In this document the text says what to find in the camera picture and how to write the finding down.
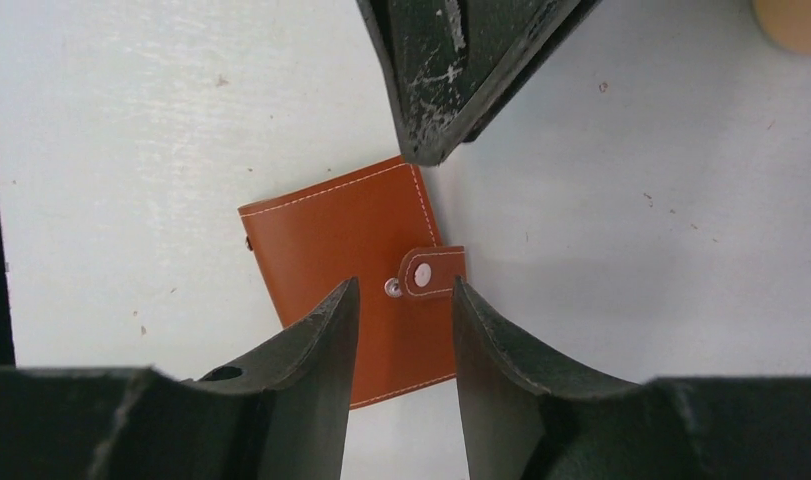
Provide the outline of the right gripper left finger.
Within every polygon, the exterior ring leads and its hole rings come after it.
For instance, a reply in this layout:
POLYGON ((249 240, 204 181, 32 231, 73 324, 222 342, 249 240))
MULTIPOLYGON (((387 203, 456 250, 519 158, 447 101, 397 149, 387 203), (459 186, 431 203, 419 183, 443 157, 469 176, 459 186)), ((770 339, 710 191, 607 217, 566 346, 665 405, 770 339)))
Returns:
POLYGON ((0 479, 337 479, 359 306, 350 278, 198 380, 0 367, 0 479))

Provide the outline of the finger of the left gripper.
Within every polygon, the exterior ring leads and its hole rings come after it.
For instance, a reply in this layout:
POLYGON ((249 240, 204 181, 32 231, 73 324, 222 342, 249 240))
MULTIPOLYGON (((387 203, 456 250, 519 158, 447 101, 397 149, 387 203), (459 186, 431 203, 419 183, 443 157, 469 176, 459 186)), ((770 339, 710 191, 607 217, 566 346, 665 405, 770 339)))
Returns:
POLYGON ((598 0, 358 0, 403 159, 475 141, 598 0))

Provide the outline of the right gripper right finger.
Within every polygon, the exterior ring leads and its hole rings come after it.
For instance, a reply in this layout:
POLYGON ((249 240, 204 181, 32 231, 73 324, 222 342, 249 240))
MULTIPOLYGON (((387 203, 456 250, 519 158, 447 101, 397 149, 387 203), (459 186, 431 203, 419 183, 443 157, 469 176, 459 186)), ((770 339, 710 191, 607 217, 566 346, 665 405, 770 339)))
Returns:
POLYGON ((452 296, 473 479, 811 479, 811 376, 605 374, 452 296))

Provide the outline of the orange plastic card tray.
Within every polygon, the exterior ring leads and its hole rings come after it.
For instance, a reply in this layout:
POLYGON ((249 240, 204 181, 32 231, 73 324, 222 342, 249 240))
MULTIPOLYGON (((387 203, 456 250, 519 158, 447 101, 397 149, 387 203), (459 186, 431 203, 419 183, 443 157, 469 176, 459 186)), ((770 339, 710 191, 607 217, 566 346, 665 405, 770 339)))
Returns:
POLYGON ((763 32, 780 47, 811 55, 811 0, 753 0, 763 32))

